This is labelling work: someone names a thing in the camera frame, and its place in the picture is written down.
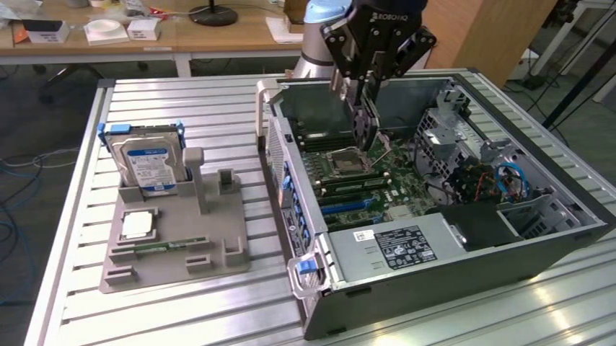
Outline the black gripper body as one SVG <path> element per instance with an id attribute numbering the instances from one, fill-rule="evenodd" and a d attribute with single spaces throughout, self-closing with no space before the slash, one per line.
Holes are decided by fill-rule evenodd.
<path id="1" fill-rule="evenodd" d="M 385 47 L 394 29 L 414 32 L 421 25 L 425 1 L 353 1 L 347 21 L 366 25 L 366 72 L 373 71 L 374 53 Z"/>

